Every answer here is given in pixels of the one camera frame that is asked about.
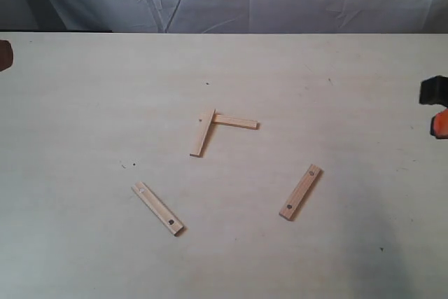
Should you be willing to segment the wooden stick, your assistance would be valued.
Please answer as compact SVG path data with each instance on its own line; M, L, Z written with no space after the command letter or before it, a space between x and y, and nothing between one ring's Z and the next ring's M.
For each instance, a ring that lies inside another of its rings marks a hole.
M309 166L279 211L280 217L287 221L295 218L308 192L314 187L322 173L323 170L319 166Z
M216 113L215 109L211 109L200 116L199 128L195 138L194 146L189 153L189 156L199 158L202 155L202 150L207 139L207 135Z
M225 116L222 114L215 114L212 122L215 124L219 124L219 125L240 127L240 128L250 129L250 130L258 129L258 121L256 121L256 120L235 118L235 117Z
M162 202L162 200L143 182L137 182L132 190L141 201L157 216L163 225L174 236L178 236L185 230L184 224Z

